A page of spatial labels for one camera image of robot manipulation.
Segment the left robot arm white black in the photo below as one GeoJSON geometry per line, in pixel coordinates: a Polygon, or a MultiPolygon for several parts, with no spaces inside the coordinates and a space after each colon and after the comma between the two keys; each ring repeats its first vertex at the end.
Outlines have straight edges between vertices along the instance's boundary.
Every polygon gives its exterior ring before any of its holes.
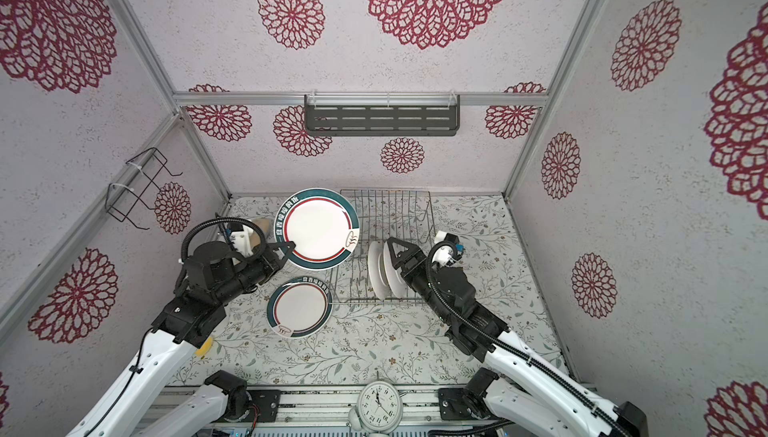
{"type": "Polygon", "coordinates": [[[252,221],[217,217],[193,227],[181,245],[182,271],[174,298],[144,333],[140,349],[109,390],[70,434],[108,436],[132,431],[128,422],[139,417],[139,406],[150,402],[149,393],[160,391],[176,370],[199,350],[224,319],[226,305],[251,293],[280,271],[295,249],[295,243],[269,243],[252,221]],[[193,238],[219,224],[234,223],[249,228],[260,238],[249,257],[224,241],[210,241],[189,252],[193,238]]]}

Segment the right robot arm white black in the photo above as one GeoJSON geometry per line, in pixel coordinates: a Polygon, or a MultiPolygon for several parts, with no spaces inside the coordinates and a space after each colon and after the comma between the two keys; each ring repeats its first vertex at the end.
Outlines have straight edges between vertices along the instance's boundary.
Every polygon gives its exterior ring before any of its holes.
{"type": "Polygon", "coordinates": [[[500,317],[480,304],[458,266],[463,248],[447,233],[424,252],[395,237],[385,260],[446,325],[446,337],[481,367],[460,404],[479,419],[516,424],[536,436],[646,436],[646,414],[615,404],[543,359],[500,317]]]}

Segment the white plate green red rim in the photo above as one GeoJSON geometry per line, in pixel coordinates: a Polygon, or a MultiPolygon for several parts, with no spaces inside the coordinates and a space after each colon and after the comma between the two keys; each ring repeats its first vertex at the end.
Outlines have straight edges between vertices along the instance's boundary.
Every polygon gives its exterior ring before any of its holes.
{"type": "Polygon", "coordinates": [[[300,276],[281,284],[270,296],[266,317],[271,330],[287,339],[300,339],[321,330],[328,322],[334,299],[322,279],[300,276]]]}

